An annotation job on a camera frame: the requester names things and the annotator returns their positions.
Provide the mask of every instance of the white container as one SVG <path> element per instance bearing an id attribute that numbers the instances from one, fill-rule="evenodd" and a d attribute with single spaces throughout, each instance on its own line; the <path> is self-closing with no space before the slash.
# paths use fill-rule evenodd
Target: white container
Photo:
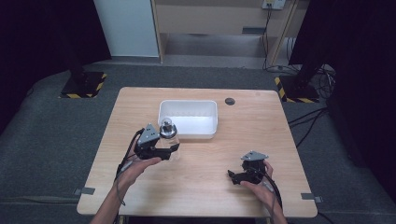
<path id="1" fill-rule="evenodd" d="M 218 105 L 214 101 L 166 100 L 160 104 L 158 125 L 169 118 L 180 139 L 210 139 L 218 128 Z"/>

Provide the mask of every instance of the wall socket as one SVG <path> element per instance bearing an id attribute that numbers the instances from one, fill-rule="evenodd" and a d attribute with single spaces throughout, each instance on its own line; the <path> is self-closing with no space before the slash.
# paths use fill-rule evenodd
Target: wall socket
<path id="1" fill-rule="evenodd" d="M 285 6 L 286 0 L 263 0 L 262 8 L 267 9 L 271 6 L 272 9 L 282 10 Z"/>

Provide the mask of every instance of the table top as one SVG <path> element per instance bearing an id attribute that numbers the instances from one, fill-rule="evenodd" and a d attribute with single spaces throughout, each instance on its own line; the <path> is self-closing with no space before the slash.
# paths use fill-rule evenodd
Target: table top
<path id="1" fill-rule="evenodd" d="M 234 105 L 226 105 L 226 98 Z M 181 139 L 180 159 L 150 166 L 129 188 L 120 215 L 171 217 L 268 217 L 256 196 L 234 185 L 227 170 L 242 173 L 240 158 L 250 150 L 266 154 L 286 217 L 314 217 L 296 146 L 275 91 L 170 88 L 120 90 L 85 187 L 78 212 L 93 215 L 108 194 L 134 134 L 157 119 L 163 100 L 213 100 L 219 124 L 212 139 Z"/>

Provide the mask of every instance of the black curtain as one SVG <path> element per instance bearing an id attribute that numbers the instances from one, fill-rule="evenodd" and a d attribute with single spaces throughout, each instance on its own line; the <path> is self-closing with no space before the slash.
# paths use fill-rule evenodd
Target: black curtain
<path id="1" fill-rule="evenodd" d="M 335 69 L 327 102 L 334 123 L 351 159 L 369 167 L 394 202 L 395 22 L 392 1 L 311 0 L 290 59 L 312 63 L 306 56 L 314 52 L 321 59 L 316 63 Z M 323 44 L 311 48 L 318 40 Z"/>
<path id="2" fill-rule="evenodd" d="M 35 82 L 70 69 L 54 22 L 81 65 L 111 58 L 92 0 L 2 0 L 0 133 Z"/>

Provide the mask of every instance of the carpeted floor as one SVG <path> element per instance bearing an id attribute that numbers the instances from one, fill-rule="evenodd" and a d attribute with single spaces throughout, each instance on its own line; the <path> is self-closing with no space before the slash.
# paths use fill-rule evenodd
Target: carpeted floor
<path id="1" fill-rule="evenodd" d="M 276 90 L 278 74 L 259 69 L 194 68 L 125 64 L 91 64 L 88 71 L 108 77 L 92 99 L 58 98 L 68 73 L 38 81 L 0 136 L 0 223 L 88 223 L 77 213 L 75 188 L 85 180 L 120 88 L 209 88 Z M 282 103 L 288 120 L 326 106 Z M 310 122 L 291 129 L 296 144 Z M 298 147 L 321 214 L 334 223 L 396 223 L 396 206 L 370 170 L 355 167 L 329 115 L 317 120 Z M 35 203 L 10 199 L 52 196 L 70 203 Z M 293 223 L 330 223 L 321 215 Z"/>

